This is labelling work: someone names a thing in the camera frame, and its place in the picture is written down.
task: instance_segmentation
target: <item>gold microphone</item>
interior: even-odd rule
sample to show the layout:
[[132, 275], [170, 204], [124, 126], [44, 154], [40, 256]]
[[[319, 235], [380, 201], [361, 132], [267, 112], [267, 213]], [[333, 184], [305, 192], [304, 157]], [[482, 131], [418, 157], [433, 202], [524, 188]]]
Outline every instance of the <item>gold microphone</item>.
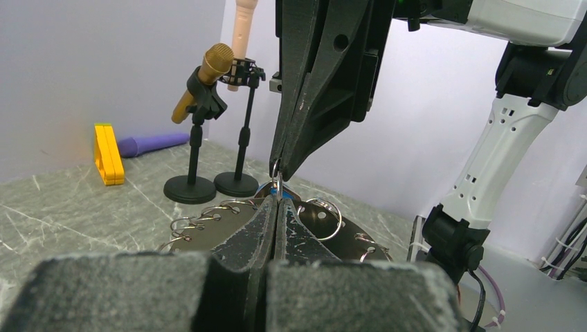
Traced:
[[[198, 70], [198, 80], [205, 85], [214, 84], [214, 82], [231, 69], [234, 58], [235, 54], [228, 45], [218, 43], [212, 46], [212, 48], [206, 51], [206, 54], [204, 55], [202, 65]], [[196, 105], [196, 103], [197, 100], [194, 99], [194, 96], [192, 96], [189, 91], [186, 91], [183, 96], [181, 96], [177, 106], [175, 106], [171, 121], [177, 124], [182, 123], [188, 118], [188, 116], [190, 116], [187, 112], [187, 108]]]

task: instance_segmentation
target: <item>screw hole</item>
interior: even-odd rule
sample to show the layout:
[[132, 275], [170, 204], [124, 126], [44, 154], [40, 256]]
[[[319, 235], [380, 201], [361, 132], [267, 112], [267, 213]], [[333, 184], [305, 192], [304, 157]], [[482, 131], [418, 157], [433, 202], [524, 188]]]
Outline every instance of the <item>screw hole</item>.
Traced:
[[348, 37], [345, 35], [338, 35], [334, 38], [334, 50], [338, 52], [344, 51], [348, 47]]

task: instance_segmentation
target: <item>microphone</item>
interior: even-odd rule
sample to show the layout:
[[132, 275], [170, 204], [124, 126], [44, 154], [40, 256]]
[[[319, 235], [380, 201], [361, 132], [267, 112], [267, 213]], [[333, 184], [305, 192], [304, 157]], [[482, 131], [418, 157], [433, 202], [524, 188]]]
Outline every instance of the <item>microphone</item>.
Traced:
[[[213, 85], [222, 75], [226, 74], [233, 65], [235, 58], [233, 50], [228, 45], [218, 43], [206, 51], [202, 59], [202, 65], [198, 70], [198, 80], [205, 85]], [[180, 124], [190, 116], [187, 112], [189, 106], [197, 103], [194, 96], [186, 90], [173, 110], [171, 121]]]
[[[233, 30], [233, 51], [236, 59], [244, 59], [246, 56], [246, 47], [249, 45], [253, 12], [255, 12], [258, 0], [236, 0], [236, 2], [237, 13], [235, 16], [235, 28]], [[232, 69], [232, 75], [234, 74], [236, 74], [235, 66]], [[228, 85], [228, 90], [238, 91], [238, 86]]]
[[119, 140], [116, 144], [121, 157], [133, 158], [147, 152], [186, 144], [189, 140], [190, 134], [188, 133], [172, 133], [150, 137], [129, 137]]

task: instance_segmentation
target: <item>round stand base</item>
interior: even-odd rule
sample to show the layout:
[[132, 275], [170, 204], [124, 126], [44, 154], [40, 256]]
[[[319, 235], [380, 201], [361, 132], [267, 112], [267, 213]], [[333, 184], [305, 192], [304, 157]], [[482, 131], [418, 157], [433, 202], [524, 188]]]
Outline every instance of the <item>round stand base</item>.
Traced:
[[239, 181], [235, 180], [235, 172], [221, 173], [214, 179], [216, 189], [231, 197], [252, 197], [259, 190], [259, 183], [250, 175], [242, 174]]
[[189, 185], [188, 176], [180, 175], [165, 182], [163, 193], [177, 203], [202, 204], [216, 197], [216, 187], [212, 181], [199, 176], [194, 185]]

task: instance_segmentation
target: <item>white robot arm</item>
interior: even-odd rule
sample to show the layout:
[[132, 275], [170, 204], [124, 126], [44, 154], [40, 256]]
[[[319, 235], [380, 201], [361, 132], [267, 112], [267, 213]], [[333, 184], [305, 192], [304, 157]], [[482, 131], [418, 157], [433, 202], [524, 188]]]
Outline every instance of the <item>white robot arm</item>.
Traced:
[[[423, 229], [432, 247], [426, 260], [458, 283], [478, 267], [498, 199], [534, 139], [559, 110], [587, 95], [587, 0], [441, 2], [440, 10], [433, 7], [437, 1], [409, 0], [398, 1], [397, 9], [404, 4], [411, 30], [421, 21], [509, 41], [485, 130]], [[419, 19], [408, 6], [416, 3], [424, 9]]]

